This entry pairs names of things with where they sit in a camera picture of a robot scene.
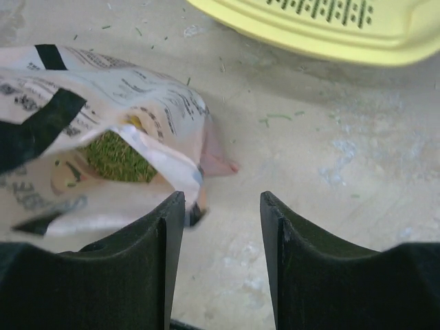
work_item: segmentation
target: grass clippings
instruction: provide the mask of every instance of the grass clippings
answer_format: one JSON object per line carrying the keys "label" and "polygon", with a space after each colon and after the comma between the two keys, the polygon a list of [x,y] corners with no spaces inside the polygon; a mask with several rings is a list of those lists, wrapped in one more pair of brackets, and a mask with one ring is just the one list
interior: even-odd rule
{"label": "grass clippings", "polygon": [[103,179],[150,182],[157,171],[118,134],[107,131],[80,151]]}

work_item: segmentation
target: yellow plastic container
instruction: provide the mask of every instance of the yellow plastic container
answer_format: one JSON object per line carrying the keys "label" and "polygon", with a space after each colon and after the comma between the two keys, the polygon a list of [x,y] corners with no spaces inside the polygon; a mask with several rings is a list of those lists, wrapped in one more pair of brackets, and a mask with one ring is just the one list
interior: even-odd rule
{"label": "yellow plastic container", "polygon": [[336,61],[399,66],[440,50],[440,0],[188,0],[236,31]]}

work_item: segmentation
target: black plastic part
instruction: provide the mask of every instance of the black plastic part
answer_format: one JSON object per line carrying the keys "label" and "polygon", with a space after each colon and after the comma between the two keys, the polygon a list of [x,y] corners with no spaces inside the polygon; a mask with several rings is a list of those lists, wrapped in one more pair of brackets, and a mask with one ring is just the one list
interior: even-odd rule
{"label": "black plastic part", "polygon": [[278,330],[440,329],[440,244],[375,252],[261,195],[261,225]]}
{"label": "black plastic part", "polygon": [[1,328],[170,329],[184,217],[176,192],[79,252],[0,243]]}

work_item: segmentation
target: black stripe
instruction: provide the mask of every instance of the black stripe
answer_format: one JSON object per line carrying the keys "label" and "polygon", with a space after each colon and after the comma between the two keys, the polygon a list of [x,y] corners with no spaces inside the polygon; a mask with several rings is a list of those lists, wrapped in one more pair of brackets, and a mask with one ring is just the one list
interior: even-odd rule
{"label": "black stripe", "polygon": [[44,236],[49,228],[49,225],[54,222],[54,220],[57,220],[57,218],[59,218],[61,215],[63,214],[59,211],[56,211],[52,214],[39,215],[36,218],[29,219],[24,223],[20,223],[12,227],[12,230]]}
{"label": "black stripe", "polygon": [[35,45],[46,70],[67,70],[55,45]]}
{"label": "black stripe", "polygon": [[59,89],[23,124],[0,121],[0,174],[39,157],[78,115],[86,100]]}

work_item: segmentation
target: grass fragment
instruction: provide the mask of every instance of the grass fragment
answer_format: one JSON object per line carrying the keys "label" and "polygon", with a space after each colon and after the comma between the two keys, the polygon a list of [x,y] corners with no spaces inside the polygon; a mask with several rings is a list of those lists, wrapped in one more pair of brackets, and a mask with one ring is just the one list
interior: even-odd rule
{"label": "grass fragment", "polygon": [[269,120],[267,118],[260,119],[258,122],[264,122],[266,124],[266,127],[269,128]]}
{"label": "grass fragment", "polygon": [[284,119],[292,121],[292,117],[290,117],[289,115],[283,115],[281,113],[269,113],[266,116],[268,118],[284,118]]}
{"label": "grass fragment", "polygon": [[81,148],[102,178],[119,182],[150,182],[156,170],[118,134],[107,131]]}

